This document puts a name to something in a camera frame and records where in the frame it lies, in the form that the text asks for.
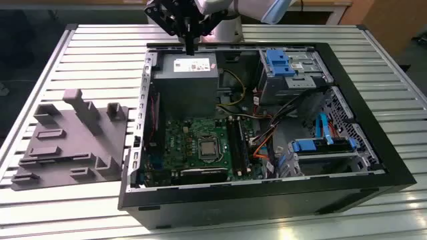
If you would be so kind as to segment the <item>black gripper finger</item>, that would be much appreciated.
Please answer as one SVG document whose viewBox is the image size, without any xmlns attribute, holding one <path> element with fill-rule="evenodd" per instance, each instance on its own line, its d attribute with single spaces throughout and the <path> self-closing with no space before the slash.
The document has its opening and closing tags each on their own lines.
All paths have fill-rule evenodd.
<svg viewBox="0 0 427 240">
<path fill-rule="evenodd" d="M 200 36 L 206 36 L 221 21 L 220 14 L 209 14 L 204 20 L 192 17 L 189 20 L 189 55 L 194 55 Z"/>
<path fill-rule="evenodd" d="M 186 21 L 184 23 L 166 23 L 164 13 L 164 8 L 155 4 L 157 0 L 147 0 L 143 8 L 143 13 L 146 17 L 162 28 L 162 30 L 170 35 L 177 36 L 180 42 L 184 44 L 185 54 L 190 55 L 190 34 L 188 31 L 188 26 L 190 23 Z"/>
</svg>

